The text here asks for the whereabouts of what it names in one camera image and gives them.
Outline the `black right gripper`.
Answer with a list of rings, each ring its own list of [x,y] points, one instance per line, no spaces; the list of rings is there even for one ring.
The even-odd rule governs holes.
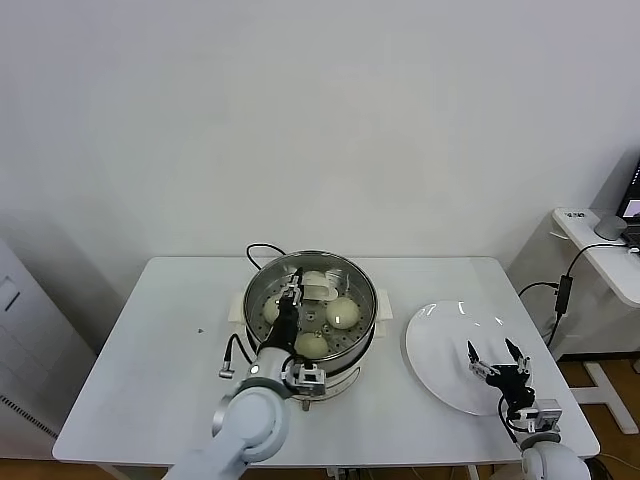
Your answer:
[[[530,357],[509,338],[505,339],[507,349],[517,365],[489,365],[482,361],[471,343],[467,341],[469,369],[482,380],[487,379],[489,386],[502,393],[509,408],[528,408],[535,401],[535,391],[527,385],[530,378]]]

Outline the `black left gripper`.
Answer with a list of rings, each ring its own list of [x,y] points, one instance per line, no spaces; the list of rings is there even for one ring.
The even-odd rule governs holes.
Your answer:
[[[296,269],[290,276],[285,289],[285,297],[278,302],[278,316],[272,324],[271,331],[264,341],[265,348],[277,348],[295,353],[295,342],[298,335],[299,311],[298,307],[304,299],[303,285],[304,271]]]

